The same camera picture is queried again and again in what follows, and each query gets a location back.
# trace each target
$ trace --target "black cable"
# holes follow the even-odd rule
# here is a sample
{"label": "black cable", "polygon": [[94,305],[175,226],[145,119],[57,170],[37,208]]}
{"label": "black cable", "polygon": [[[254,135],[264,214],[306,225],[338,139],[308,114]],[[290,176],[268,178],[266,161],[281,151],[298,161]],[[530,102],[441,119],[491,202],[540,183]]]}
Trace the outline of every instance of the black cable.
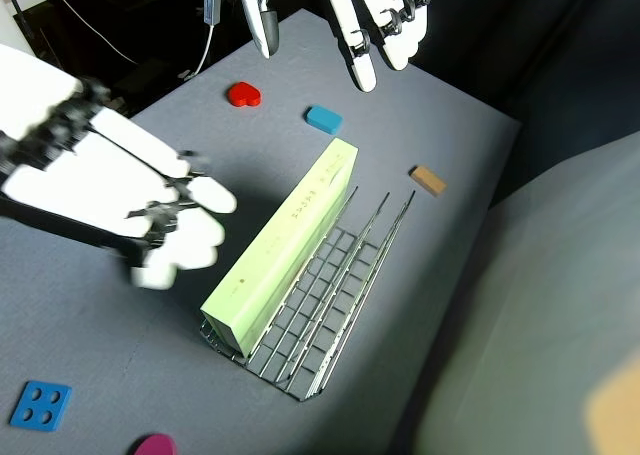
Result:
{"label": "black cable", "polygon": [[18,16],[18,23],[20,24],[22,31],[24,32],[24,34],[27,36],[29,40],[35,40],[35,35],[33,34],[33,30],[31,30],[31,27],[29,26],[27,19],[24,18],[24,13],[22,13],[22,9],[18,4],[18,0],[11,0],[11,3],[13,4],[13,8],[16,9],[16,14]]}

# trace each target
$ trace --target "light blue block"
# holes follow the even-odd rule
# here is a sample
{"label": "light blue block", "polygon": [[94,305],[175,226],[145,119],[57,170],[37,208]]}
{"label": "light blue block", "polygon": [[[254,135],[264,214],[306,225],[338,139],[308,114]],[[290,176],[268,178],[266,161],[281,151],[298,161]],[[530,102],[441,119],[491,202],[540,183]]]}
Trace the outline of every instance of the light blue block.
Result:
{"label": "light blue block", "polygon": [[342,117],[331,110],[327,110],[320,105],[314,105],[307,112],[307,123],[312,127],[319,128],[323,132],[335,135],[342,126]]}
{"label": "light blue block", "polygon": [[53,432],[62,420],[70,396],[71,387],[66,385],[31,381],[24,387],[9,425]]}

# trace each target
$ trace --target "robotic hand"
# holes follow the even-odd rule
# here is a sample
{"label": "robotic hand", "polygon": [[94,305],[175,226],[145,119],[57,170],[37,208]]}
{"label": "robotic hand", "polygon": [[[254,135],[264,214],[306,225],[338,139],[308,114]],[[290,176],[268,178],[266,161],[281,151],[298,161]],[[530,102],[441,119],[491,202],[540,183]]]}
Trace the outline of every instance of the robotic hand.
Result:
{"label": "robotic hand", "polygon": [[0,215],[117,250],[141,287],[215,263],[229,191],[105,108],[96,82],[1,44],[0,60]]}
{"label": "robotic hand", "polygon": [[[242,0],[245,15],[258,50],[265,58],[278,47],[275,12],[267,9],[268,0]],[[376,35],[389,64],[402,70],[418,51],[427,33],[427,5],[431,0],[362,0],[373,21]],[[348,47],[347,64],[359,88],[365,92],[376,86],[376,76],[369,56],[370,29],[360,23],[354,0],[329,0],[340,34]]]}

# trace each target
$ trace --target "gray tabletop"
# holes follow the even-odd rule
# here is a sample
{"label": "gray tabletop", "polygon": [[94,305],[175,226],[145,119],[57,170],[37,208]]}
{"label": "gray tabletop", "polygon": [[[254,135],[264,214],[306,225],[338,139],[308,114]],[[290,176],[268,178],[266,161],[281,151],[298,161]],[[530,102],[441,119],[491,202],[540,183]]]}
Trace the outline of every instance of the gray tabletop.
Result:
{"label": "gray tabletop", "polygon": [[[125,454],[151,432],[187,455],[386,448],[518,124],[415,67],[393,72],[373,58],[378,86],[364,94],[326,22],[298,12],[281,24],[272,60],[244,46],[135,118],[207,155],[239,200],[218,265],[181,274],[168,292],[133,288],[106,251],[0,220],[0,412],[8,421],[28,380],[73,388],[57,432],[2,424],[3,454]],[[240,80],[262,90],[260,107],[227,103]],[[360,148],[348,225],[390,191],[386,228],[418,192],[327,390],[299,403],[211,350],[198,308],[328,145],[304,122],[312,104],[340,113],[340,136]],[[449,184],[440,198],[408,177],[418,164]]]}

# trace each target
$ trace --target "wire rack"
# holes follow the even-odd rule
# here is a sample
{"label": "wire rack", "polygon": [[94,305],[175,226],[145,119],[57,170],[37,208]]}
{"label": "wire rack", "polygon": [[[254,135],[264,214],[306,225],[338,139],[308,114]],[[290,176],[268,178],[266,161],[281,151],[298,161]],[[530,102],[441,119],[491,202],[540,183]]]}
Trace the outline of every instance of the wire rack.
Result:
{"label": "wire rack", "polygon": [[206,320],[200,333],[213,349],[297,400],[319,395],[333,374],[414,194],[378,245],[367,237],[389,194],[358,234],[340,228],[339,215],[249,357],[222,342]]}

